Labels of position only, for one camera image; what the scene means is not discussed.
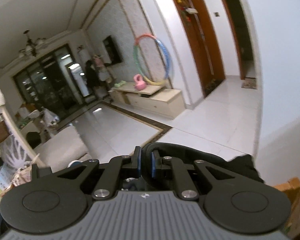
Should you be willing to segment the pink kettlebell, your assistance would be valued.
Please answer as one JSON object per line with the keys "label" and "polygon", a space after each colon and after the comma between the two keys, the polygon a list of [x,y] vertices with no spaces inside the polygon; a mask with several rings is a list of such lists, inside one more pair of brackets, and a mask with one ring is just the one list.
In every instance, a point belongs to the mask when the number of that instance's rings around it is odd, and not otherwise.
{"label": "pink kettlebell", "polygon": [[134,87],[136,90],[141,91],[144,90],[147,87],[146,81],[143,79],[141,74],[136,74],[133,77],[134,80]]}

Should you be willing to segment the beige sofa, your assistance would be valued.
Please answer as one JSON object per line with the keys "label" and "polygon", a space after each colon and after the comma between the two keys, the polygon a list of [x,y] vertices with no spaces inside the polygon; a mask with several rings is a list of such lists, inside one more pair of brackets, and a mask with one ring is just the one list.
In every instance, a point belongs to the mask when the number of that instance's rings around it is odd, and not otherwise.
{"label": "beige sofa", "polygon": [[74,160],[85,161],[91,158],[75,126],[64,128],[47,142],[37,146],[34,151],[53,172],[67,168]]}

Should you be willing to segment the brown wooden door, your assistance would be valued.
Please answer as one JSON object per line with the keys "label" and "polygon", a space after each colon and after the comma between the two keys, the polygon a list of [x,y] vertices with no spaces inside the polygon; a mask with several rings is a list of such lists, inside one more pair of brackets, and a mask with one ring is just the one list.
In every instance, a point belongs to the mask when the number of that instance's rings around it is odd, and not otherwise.
{"label": "brown wooden door", "polygon": [[216,33],[204,0],[173,0],[196,63],[204,96],[225,80]]}

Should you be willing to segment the ceiling chandelier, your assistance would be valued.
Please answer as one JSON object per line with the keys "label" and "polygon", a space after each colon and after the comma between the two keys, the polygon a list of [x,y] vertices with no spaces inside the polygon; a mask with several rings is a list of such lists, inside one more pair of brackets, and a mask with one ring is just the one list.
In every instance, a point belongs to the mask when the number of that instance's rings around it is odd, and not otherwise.
{"label": "ceiling chandelier", "polygon": [[26,36],[25,48],[19,50],[19,58],[27,59],[30,57],[36,57],[38,51],[46,44],[46,38],[37,38],[35,41],[30,38],[29,29],[25,30],[23,34]]}

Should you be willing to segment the colourful hula hoop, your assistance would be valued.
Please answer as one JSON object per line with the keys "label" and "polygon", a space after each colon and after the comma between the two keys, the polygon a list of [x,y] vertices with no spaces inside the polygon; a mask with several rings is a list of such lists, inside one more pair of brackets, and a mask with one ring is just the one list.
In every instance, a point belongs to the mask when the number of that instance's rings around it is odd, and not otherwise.
{"label": "colourful hula hoop", "polygon": [[149,85],[170,85],[170,54],[157,37],[147,33],[137,36],[133,45],[133,58],[140,75]]}

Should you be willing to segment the wall television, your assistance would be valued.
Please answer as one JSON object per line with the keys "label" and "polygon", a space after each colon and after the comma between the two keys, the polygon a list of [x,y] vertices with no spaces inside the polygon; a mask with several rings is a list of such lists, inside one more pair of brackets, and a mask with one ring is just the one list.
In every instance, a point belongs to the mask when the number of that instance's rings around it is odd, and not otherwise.
{"label": "wall television", "polygon": [[120,52],[110,35],[103,40],[103,45],[106,49],[111,65],[122,63]]}

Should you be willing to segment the beige tv cabinet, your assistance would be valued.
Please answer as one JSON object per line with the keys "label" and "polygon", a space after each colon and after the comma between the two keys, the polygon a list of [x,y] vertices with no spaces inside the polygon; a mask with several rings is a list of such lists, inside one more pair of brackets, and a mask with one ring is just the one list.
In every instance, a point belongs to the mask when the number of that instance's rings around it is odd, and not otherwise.
{"label": "beige tv cabinet", "polygon": [[157,113],[170,119],[175,119],[185,111],[182,92],[166,88],[163,85],[147,85],[143,90],[137,90],[134,83],[127,82],[109,91],[113,101],[131,105],[148,112]]}

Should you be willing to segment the blue white waste bin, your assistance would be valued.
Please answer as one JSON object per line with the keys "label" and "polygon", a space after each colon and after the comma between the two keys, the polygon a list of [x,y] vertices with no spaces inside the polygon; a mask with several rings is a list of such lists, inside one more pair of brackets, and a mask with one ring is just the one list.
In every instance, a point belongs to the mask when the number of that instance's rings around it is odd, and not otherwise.
{"label": "blue white waste bin", "polygon": [[82,164],[81,161],[73,160],[68,164],[67,168],[73,168],[73,167],[76,167],[76,166],[81,165],[81,164]]}

